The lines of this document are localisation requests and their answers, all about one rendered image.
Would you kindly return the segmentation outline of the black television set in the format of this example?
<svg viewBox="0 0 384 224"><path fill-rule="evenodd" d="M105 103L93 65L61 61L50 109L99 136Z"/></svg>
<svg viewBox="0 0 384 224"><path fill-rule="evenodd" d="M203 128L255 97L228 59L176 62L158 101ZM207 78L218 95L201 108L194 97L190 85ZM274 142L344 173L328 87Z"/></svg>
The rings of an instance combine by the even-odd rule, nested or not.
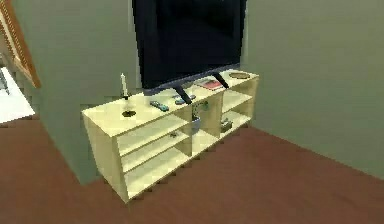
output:
<svg viewBox="0 0 384 224"><path fill-rule="evenodd" d="M132 0L143 94L175 90L240 66L247 0Z"/></svg>

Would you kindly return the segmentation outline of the pale yellow shelf unit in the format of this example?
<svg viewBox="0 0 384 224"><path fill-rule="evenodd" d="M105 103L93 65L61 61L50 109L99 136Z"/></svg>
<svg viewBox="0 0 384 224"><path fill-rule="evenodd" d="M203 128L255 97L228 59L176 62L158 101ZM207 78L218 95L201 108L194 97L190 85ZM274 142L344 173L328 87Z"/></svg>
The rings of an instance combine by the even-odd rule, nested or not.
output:
<svg viewBox="0 0 384 224"><path fill-rule="evenodd" d="M225 88L212 91L196 84L187 88L186 93L195 97L190 104L178 105L173 89L154 95L154 100L169 107L166 112L151 106L142 93L82 111L98 171L124 202L251 121L259 76L246 72L249 79L234 79L231 72L238 71L221 73L228 84ZM192 134L192 106L202 101L208 102L208 109L200 112L200 129ZM124 117L124 111L136 115ZM225 118L233 125L222 133Z"/></svg>

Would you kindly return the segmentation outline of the white candle on black holder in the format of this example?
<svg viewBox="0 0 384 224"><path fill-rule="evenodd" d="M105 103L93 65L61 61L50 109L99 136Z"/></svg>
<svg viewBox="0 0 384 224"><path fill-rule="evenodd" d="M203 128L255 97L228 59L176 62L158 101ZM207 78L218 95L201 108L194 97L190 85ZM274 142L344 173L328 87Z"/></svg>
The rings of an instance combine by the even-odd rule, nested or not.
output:
<svg viewBox="0 0 384 224"><path fill-rule="evenodd" d="M128 100L129 94L128 94L128 89L126 84L126 77L124 73L121 73L120 78L121 78L121 84L122 84L122 97L125 100Z"/></svg>

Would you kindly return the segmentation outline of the green plant in grey pot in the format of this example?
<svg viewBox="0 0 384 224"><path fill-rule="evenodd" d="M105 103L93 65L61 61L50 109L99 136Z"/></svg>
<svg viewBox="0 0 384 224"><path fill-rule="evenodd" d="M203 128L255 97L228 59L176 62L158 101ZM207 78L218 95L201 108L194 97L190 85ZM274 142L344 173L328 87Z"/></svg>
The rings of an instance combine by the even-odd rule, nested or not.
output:
<svg viewBox="0 0 384 224"><path fill-rule="evenodd" d="M208 109L208 102L202 101L192 106L192 134L196 134L200 129L200 112Z"/></svg>

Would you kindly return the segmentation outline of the red book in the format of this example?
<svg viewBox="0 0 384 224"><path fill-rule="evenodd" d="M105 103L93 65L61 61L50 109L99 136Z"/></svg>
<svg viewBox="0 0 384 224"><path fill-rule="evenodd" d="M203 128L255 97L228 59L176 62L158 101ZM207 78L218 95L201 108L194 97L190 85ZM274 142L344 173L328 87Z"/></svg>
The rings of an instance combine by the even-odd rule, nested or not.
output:
<svg viewBox="0 0 384 224"><path fill-rule="evenodd" d="M203 87L208 90L217 90L223 87L223 85L217 81L217 80L210 80L210 79L205 79L205 80L199 80L196 81L195 84L197 86Z"/></svg>

